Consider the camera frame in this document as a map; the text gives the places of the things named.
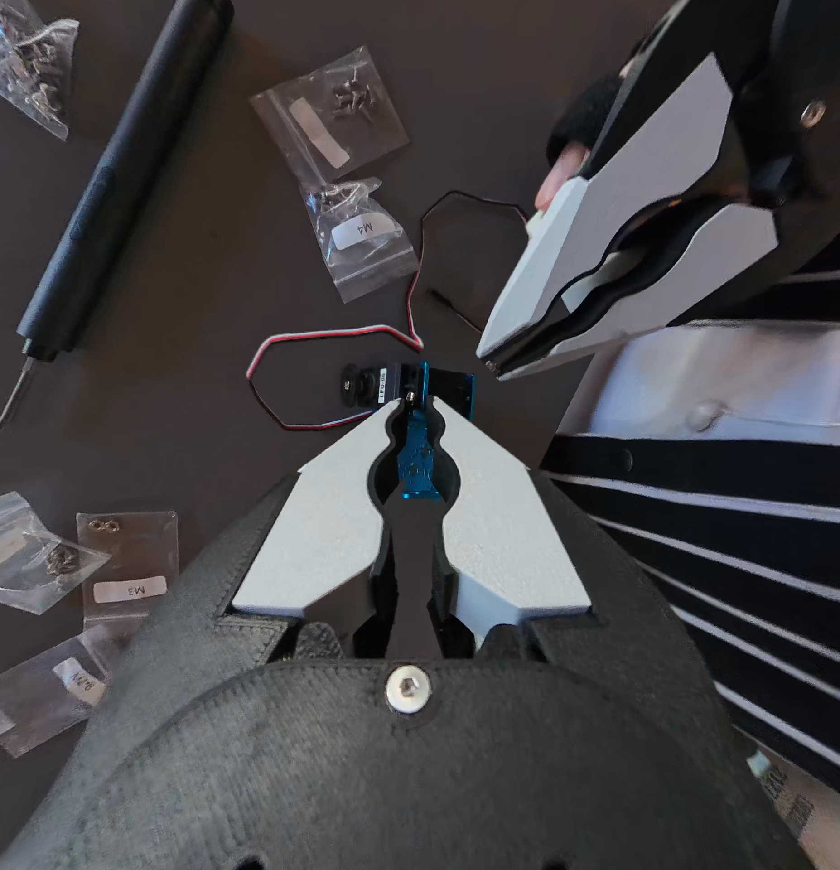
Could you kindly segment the clear zip bag of screws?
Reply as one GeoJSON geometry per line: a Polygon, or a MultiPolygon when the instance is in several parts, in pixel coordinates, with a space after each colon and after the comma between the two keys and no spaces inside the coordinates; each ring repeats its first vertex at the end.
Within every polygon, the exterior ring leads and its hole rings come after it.
{"type": "Polygon", "coordinates": [[[410,142],[366,46],[250,97],[295,180],[319,188],[410,142]]]}
{"type": "Polygon", "coordinates": [[[419,268],[408,234],[374,199],[381,184],[367,178],[299,186],[324,264],[344,303],[419,268]]]}
{"type": "Polygon", "coordinates": [[[113,682],[126,633],[96,625],[0,674],[0,747],[19,758],[83,723],[113,682]]]}
{"type": "Polygon", "coordinates": [[[109,560],[50,532],[19,493],[0,496],[0,604],[42,615],[109,560]]]}
{"type": "Polygon", "coordinates": [[[63,142],[79,26],[46,24],[27,1],[0,1],[0,97],[63,142]]]}

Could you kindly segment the blue bracket servo motor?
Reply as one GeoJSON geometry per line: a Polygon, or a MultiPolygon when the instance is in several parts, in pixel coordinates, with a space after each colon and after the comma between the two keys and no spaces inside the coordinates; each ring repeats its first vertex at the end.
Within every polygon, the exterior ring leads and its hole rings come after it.
{"type": "Polygon", "coordinates": [[[476,402],[476,377],[473,374],[432,368],[426,363],[399,367],[397,397],[407,410],[406,440],[398,454],[399,479],[405,499],[439,501],[432,483],[434,449],[428,434],[426,397],[440,397],[462,417],[473,421],[476,402]]]}

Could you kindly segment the black servo motor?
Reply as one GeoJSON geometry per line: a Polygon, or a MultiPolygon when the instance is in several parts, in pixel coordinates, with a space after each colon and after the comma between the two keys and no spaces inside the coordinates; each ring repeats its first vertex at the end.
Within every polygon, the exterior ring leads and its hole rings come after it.
{"type": "Polygon", "coordinates": [[[392,400],[404,401],[406,407],[418,409],[425,401],[429,366],[387,364],[359,368],[347,365],[340,377],[340,396],[348,408],[377,410],[392,400]]]}

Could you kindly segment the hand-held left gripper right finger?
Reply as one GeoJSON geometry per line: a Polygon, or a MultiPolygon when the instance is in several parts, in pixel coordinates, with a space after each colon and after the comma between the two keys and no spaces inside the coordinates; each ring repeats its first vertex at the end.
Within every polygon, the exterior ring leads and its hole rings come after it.
{"type": "Polygon", "coordinates": [[[577,617],[589,594],[529,468],[440,397],[429,400],[444,589],[436,609],[480,650],[500,625],[577,617]]]}

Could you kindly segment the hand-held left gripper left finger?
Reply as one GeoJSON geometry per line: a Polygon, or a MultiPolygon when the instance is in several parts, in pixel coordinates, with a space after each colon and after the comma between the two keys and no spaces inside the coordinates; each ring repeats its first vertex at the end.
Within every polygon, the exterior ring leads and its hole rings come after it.
{"type": "Polygon", "coordinates": [[[241,614],[323,623],[348,656],[382,658],[398,599],[383,507],[400,485],[392,400],[298,472],[231,601],[241,614]]]}

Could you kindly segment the person's striped black cardigan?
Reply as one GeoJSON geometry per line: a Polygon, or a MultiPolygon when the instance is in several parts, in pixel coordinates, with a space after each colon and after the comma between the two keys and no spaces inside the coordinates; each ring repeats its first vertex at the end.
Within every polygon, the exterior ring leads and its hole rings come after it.
{"type": "MultiPolygon", "coordinates": [[[[722,321],[840,324],[840,234],[687,325],[722,321]]],[[[649,574],[734,724],[840,793],[840,447],[577,433],[620,352],[589,365],[539,468],[649,574]]]]}

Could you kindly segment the dark desk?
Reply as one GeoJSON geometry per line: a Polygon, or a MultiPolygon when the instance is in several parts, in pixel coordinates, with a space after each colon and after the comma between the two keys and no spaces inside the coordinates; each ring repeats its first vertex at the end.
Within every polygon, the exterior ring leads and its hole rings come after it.
{"type": "MultiPolygon", "coordinates": [[[[171,2],[34,2],[80,29],[70,133],[0,97],[0,413],[15,328],[112,134],[171,2]]],[[[222,52],[77,353],[45,365],[0,429],[0,495],[54,533],[78,512],[173,510],[180,566],[347,432],[282,430],[244,374],[280,332],[405,324],[409,279],[344,304],[293,175],[249,102],[367,46],[410,144],[370,168],[418,244],[465,190],[531,212],[545,141],[671,2],[234,2],[222,52]]]]}

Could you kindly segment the black electric screwdriver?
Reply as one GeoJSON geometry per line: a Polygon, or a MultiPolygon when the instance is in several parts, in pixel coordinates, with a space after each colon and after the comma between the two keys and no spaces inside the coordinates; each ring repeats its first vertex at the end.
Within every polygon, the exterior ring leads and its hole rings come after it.
{"type": "Polygon", "coordinates": [[[175,2],[16,332],[25,361],[0,415],[34,373],[73,352],[104,297],[234,17],[230,1],[175,2]]]}

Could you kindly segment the clear zip bag of washers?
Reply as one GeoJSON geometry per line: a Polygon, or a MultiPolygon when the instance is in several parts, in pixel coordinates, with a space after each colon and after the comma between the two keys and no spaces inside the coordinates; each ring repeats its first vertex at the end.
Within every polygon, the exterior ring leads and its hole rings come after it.
{"type": "Polygon", "coordinates": [[[82,630],[132,635],[178,579],[177,513],[78,512],[77,540],[108,557],[82,583],[82,630]]]}

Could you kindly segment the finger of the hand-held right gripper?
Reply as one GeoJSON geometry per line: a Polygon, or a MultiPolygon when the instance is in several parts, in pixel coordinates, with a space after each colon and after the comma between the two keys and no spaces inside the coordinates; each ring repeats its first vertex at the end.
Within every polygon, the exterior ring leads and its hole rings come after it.
{"type": "Polygon", "coordinates": [[[772,211],[698,203],[685,223],[612,252],[564,288],[545,317],[491,352],[502,381],[547,371],[673,324],[776,249],[772,211]]]}
{"type": "Polygon", "coordinates": [[[600,266],[632,218],[681,196],[711,169],[731,99],[710,53],[595,175],[565,182],[491,311],[478,358],[539,324],[569,283],[600,266]]]}

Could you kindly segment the person's right hand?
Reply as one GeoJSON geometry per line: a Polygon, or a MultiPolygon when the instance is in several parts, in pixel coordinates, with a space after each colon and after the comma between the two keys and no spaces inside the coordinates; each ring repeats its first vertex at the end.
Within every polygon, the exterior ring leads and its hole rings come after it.
{"type": "Polygon", "coordinates": [[[557,191],[578,175],[588,155],[589,149],[576,141],[568,142],[563,147],[536,193],[534,205],[537,212],[544,213],[550,208],[557,191]]]}

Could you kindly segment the person's white shirt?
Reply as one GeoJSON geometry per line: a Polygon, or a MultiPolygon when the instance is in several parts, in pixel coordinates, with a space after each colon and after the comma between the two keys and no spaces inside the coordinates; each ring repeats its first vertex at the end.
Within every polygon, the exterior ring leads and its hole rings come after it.
{"type": "Polygon", "coordinates": [[[840,447],[840,324],[722,321],[637,338],[575,431],[840,447]]]}

